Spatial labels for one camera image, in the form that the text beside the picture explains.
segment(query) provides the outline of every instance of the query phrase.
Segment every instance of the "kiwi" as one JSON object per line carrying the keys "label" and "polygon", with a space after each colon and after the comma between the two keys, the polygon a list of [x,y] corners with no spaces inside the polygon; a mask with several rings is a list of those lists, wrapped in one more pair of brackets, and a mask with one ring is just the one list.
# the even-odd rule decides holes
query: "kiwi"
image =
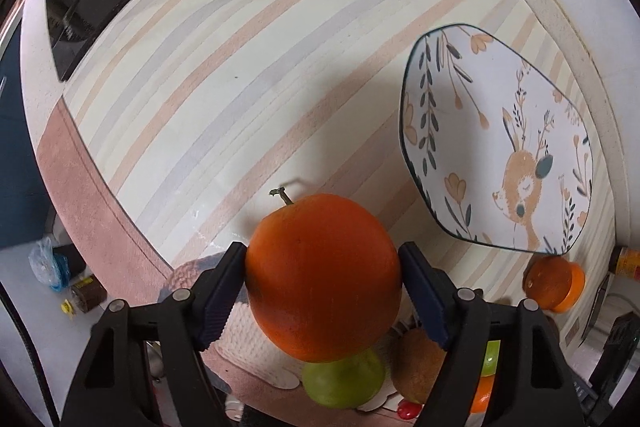
{"label": "kiwi", "polygon": [[396,344],[391,380],[405,399],[424,404],[438,378],[446,352],[422,328],[407,331]]}

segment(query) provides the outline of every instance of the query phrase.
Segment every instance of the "yellow object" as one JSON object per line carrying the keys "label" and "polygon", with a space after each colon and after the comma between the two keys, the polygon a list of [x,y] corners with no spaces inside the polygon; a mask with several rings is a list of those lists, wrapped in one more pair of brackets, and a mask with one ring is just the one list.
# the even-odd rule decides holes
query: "yellow object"
{"label": "yellow object", "polygon": [[616,275],[640,282],[640,251],[622,248],[616,263]]}
{"label": "yellow object", "polygon": [[69,315],[70,318],[73,318],[76,314],[73,305],[68,301],[68,299],[65,299],[62,304],[60,304],[60,307],[66,315]]}
{"label": "yellow object", "polygon": [[74,284],[74,286],[76,288],[82,288],[82,286],[87,286],[88,284],[91,284],[94,281],[94,276],[90,275],[89,277],[85,277],[82,280],[79,280],[76,284]]}

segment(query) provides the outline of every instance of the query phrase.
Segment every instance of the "screw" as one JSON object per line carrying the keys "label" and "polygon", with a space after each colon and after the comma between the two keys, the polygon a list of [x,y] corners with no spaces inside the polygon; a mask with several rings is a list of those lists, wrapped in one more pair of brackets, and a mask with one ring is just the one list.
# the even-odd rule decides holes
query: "screw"
{"label": "screw", "polygon": [[191,291],[187,288],[178,288],[174,292],[174,301],[186,301],[191,296]]}
{"label": "screw", "polygon": [[460,288],[458,290],[458,297],[460,297],[463,301],[472,301],[476,298],[476,294],[469,288]]}
{"label": "screw", "polygon": [[534,312],[536,311],[538,308],[540,308],[540,306],[538,306],[538,303],[535,302],[533,299],[524,299],[523,304],[522,304],[527,310],[529,310],[530,312]]}
{"label": "screw", "polygon": [[109,311],[110,312],[119,312],[121,309],[124,308],[124,301],[122,299],[115,299],[114,301],[111,301],[109,304]]}

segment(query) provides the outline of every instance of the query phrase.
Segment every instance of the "red object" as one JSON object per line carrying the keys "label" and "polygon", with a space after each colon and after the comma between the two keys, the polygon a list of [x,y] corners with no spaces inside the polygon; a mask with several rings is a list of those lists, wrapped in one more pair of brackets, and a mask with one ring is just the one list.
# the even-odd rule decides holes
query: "red object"
{"label": "red object", "polygon": [[364,351],[398,314],[398,252],[373,215],[340,196],[315,194],[265,217],[244,265],[258,325],[304,362]]}
{"label": "red object", "polygon": [[422,406],[419,403],[413,403],[408,400],[401,400],[398,404],[398,416],[403,420],[413,420],[418,418],[422,411]]}

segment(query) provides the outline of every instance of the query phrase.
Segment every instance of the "plastic bag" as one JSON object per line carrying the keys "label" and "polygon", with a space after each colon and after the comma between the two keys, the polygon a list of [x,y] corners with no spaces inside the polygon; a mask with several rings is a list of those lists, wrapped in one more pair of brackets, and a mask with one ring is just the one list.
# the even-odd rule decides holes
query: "plastic bag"
{"label": "plastic bag", "polygon": [[36,279],[52,290],[59,292],[69,286],[66,257],[53,253],[50,237],[36,241],[29,253],[29,264]]}

